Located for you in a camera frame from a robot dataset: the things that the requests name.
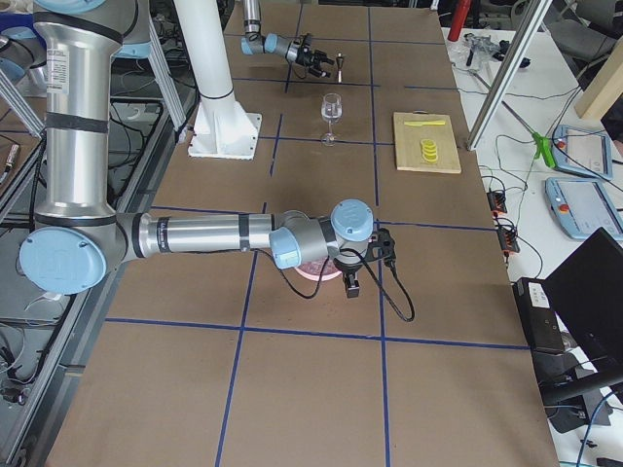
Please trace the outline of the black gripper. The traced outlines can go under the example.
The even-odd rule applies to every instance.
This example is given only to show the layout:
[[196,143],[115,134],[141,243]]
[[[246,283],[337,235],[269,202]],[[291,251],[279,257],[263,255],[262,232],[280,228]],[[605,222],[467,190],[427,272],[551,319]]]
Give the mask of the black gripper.
[[359,296],[359,281],[356,273],[362,268],[359,256],[356,253],[340,253],[335,257],[335,267],[343,274],[347,297],[357,298]]
[[321,65],[326,63],[333,66],[334,60],[324,51],[313,51],[312,38],[313,36],[310,33],[306,33],[295,38],[290,43],[291,60],[302,67],[308,67],[308,71],[314,77],[327,78],[328,72]]

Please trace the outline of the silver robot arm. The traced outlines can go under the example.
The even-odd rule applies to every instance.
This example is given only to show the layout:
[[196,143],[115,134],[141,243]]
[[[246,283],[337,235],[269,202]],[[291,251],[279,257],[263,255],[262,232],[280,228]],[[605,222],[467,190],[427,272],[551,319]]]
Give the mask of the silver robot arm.
[[154,218],[119,213],[107,200],[110,72],[115,54],[148,53],[145,1],[39,1],[34,26],[47,44],[47,160],[44,201],[19,264],[40,289],[73,295],[125,262],[167,253],[263,250],[279,269],[318,260],[342,273],[347,295],[372,262],[373,215],[357,199],[327,217],[217,214]]
[[292,40],[274,33],[264,35],[260,3],[257,0],[244,0],[242,6],[244,36],[240,40],[240,47],[244,54],[274,54],[290,64],[301,66],[317,78],[331,76],[322,65],[334,65],[335,61],[326,52],[312,47],[313,36],[310,33]]

